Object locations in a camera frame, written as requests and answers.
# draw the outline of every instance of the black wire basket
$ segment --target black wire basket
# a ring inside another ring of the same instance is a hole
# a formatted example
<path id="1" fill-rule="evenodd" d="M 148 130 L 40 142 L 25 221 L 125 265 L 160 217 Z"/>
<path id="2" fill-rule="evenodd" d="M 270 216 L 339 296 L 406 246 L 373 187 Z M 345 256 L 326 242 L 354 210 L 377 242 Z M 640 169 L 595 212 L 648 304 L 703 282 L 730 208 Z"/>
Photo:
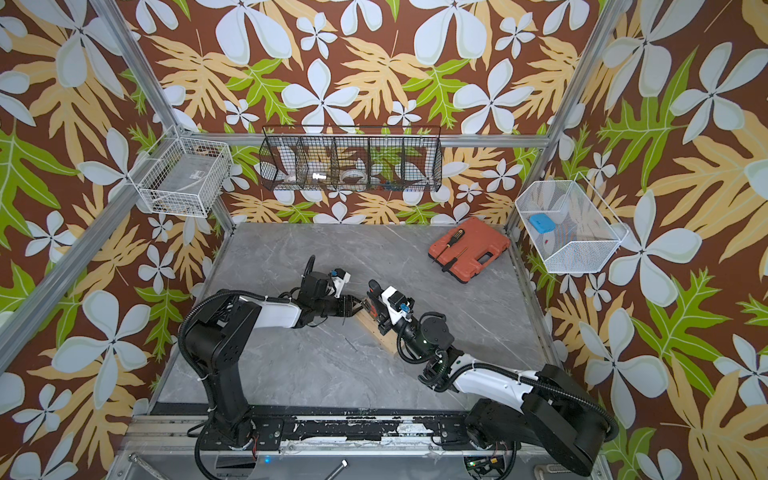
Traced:
<path id="1" fill-rule="evenodd" d="M 264 187 L 351 191 L 440 188 L 439 127 L 397 127 L 391 133 L 382 132 L 381 127 L 343 128 L 354 128 L 355 133 L 337 125 L 323 125 L 323 134 L 265 126 L 259 150 Z"/>

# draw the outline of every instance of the wall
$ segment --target wall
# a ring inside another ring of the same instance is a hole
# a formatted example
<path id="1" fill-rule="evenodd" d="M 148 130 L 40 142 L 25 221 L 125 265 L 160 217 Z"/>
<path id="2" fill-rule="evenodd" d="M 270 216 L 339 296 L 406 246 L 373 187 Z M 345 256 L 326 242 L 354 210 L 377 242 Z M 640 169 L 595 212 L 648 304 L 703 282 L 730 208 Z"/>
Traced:
<path id="1" fill-rule="evenodd" d="M 528 0 L 458 9 L 447 0 L 119 3 L 180 121 L 237 133 L 405 123 L 433 134 L 437 126 L 444 134 L 542 134 L 600 9 Z M 461 31 L 451 15 L 462 19 Z M 324 107 L 318 94 L 328 98 Z M 473 214 L 504 223 L 536 152 L 448 149 L 443 188 L 432 195 L 274 194 L 260 186 L 256 153 L 236 152 L 224 196 L 236 220 L 373 224 Z"/>
<path id="2" fill-rule="evenodd" d="M 125 187 L 160 129 L 85 0 L 0 8 L 5 323 Z M 0 478 L 105 476 L 131 413 L 147 408 L 218 244 L 212 220 L 137 208 L 126 216 L 0 376 Z"/>
<path id="3" fill-rule="evenodd" d="M 633 6 L 546 175 L 588 175 L 634 238 L 583 276 L 521 238 L 566 368 L 622 424 L 614 478 L 768 472 L 767 12 Z"/>

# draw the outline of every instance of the wooden block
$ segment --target wooden block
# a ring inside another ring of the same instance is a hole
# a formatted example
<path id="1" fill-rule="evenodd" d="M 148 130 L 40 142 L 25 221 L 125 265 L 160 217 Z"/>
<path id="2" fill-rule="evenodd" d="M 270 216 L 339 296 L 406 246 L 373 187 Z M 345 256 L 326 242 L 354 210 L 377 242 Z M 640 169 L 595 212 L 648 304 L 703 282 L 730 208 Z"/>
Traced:
<path id="1" fill-rule="evenodd" d="M 382 335 L 381 332 L 379 332 L 379 324 L 368 312 L 366 312 L 365 309 L 356 313 L 355 318 L 379 341 L 381 346 L 384 347 L 384 350 L 393 355 L 397 355 L 397 335 L 394 330 L 390 330 L 386 335 Z"/>

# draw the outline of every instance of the screwdriver handle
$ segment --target screwdriver handle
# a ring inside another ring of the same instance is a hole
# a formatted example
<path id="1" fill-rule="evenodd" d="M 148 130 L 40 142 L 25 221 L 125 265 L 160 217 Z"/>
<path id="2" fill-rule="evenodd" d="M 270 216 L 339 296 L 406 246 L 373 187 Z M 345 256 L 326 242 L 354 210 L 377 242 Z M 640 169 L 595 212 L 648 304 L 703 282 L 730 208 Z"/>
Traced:
<path id="1" fill-rule="evenodd" d="M 461 238 L 462 238 L 463 236 L 464 236 L 464 229 L 463 229 L 463 228 L 459 228 L 459 229 L 456 231 L 456 233 L 454 233 L 454 234 L 453 234 L 453 236 L 451 237 L 451 240 L 448 240 L 448 246 L 449 246 L 449 247 L 451 247 L 451 246 L 452 246 L 452 245 L 454 245 L 456 242 L 458 242 L 459 240 L 461 240 Z"/>

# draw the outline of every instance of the blue case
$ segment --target blue case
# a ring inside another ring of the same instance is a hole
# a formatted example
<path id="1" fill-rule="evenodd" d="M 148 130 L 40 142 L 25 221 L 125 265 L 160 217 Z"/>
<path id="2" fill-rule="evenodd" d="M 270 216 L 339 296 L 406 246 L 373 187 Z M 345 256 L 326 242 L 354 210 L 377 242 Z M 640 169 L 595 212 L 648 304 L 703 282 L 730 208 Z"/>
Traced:
<path id="1" fill-rule="evenodd" d="M 552 219 L 547 217 L 546 214 L 535 214 L 528 218 L 528 221 L 531 222 L 531 225 L 533 225 L 539 233 L 548 233 L 557 228 L 557 225 L 555 225 Z"/>

